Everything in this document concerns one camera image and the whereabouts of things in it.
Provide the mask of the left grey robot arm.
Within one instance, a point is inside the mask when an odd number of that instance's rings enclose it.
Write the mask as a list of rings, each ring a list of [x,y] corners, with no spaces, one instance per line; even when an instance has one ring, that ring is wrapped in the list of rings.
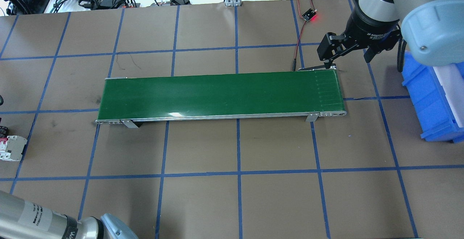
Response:
[[[137,239],[138,236],[112,214],[75,218],[10,193],[0,193],[2,239]]]

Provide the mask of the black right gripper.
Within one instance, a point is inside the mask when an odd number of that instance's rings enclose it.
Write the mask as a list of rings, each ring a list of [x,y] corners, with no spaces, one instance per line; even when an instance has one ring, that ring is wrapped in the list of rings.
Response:
[[[329,69],[334,60],[353,50],[367,48],[364,53],[366,63],[370,63],[381,51],[389,51],[401,37],[399,25],[372,27],[368,24],[356,24],[348,21],[343,34],[328,32],[320,42],[317,53],[324,67]]]

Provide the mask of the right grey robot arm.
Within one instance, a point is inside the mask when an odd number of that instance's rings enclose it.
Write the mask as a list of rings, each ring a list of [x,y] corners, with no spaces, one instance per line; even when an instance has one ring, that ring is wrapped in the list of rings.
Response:
[[[461,63],[463,6],[464,0],[358,0],[345,31],[325,34],[318,57],[328,68],[338,57],[366,49],[369,63],[403,39],[423,65]]]

